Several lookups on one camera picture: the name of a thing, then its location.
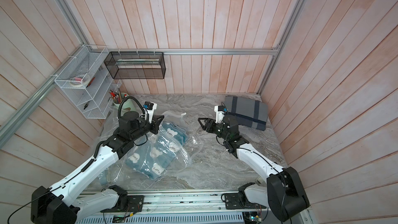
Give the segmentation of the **teal blue cloth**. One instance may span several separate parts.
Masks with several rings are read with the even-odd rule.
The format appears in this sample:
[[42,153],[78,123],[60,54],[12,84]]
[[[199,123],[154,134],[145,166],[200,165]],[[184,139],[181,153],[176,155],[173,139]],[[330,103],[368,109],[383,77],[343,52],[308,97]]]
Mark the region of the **teal blue cloth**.
[[124,163],[128,169],[157,179],[167,171],[180,171],[192,163],[184,145],[188,141],[187,130],[173,122],[163,123],[158,134],[147,134],[126,155]]

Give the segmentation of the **clear plastic vacuum bag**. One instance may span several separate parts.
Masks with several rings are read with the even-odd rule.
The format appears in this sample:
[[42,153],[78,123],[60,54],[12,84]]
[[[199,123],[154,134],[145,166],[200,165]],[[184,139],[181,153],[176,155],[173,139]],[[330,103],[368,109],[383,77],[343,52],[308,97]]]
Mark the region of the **clear plastic vacuum bag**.
[[113,185],[125,190],[150,189],[193,165],[204,145],[190,125],[188,114],[168,110],[162,115],[158,134],[148,133],[138,139],[121,160],[100,173],[89,190]]

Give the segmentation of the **grey navy plaid blanket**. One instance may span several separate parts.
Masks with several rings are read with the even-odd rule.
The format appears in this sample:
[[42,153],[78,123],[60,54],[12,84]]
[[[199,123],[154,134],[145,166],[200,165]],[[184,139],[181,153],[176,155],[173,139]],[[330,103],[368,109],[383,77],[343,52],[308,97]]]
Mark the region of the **grey navy plaid blanket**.
[[239,125],[260,131],[266,130],[268,106],[265,103],[245,97],[226,96],[224,104],[228,114],[235,116]]

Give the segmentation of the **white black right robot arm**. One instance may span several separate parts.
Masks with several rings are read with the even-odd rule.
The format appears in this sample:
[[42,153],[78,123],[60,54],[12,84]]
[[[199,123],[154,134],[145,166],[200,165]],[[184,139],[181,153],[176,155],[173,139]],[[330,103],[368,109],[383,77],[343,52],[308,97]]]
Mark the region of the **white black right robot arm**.
[[308,196],[298,172],[284,168],[257,151],[241,136],[237,120],[226,115],[222,119],[199,118],[201,128],[217,139],[238,160],[249,165],[265,183],[247,183],[239,187],[236,194],[226,194],[226,208],[266,207],[282,223],[310,206]]

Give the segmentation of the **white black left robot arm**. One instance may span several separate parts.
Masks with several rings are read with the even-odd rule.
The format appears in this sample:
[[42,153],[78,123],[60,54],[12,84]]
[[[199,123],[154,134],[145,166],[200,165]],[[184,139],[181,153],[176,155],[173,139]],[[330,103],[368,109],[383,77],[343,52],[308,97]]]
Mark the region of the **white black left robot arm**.
[[124,157],[138,139],[148,133],[157,134],[163,119],[163,115],[154,115],[151,111],[145,111],[143,116],[137,112],[118,116],[118,128],[112,136],[98,143],[90,159],[49,188],[41,186],[32,193],[31,221],[74,224],[106,209],[126,211],[130,207],[129,197],[119,186],[110,186],[82,199],[78,197],[106,168]]

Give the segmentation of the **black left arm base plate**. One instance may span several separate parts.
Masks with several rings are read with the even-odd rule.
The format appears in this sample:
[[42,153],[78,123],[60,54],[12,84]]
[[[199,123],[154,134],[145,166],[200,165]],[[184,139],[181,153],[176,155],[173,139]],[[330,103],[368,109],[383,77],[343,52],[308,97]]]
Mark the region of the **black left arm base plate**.
[[143,209],[145,196],[143,195],[128,195],[122,196],[121,200],[118,200],[116,205],[112,208],[104,209],[101,213],[117,213],[117,212],[127,212],[127,213],[138,213]]

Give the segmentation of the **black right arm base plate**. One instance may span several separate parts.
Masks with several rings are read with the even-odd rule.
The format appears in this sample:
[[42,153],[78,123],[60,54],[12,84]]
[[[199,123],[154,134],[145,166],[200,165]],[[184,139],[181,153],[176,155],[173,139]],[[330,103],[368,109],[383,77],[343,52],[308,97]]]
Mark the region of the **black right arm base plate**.
[[266,206],[249,202],[243,193],[226,193],[221,195],[221,200],[225,204],[226,209],[267,209]]

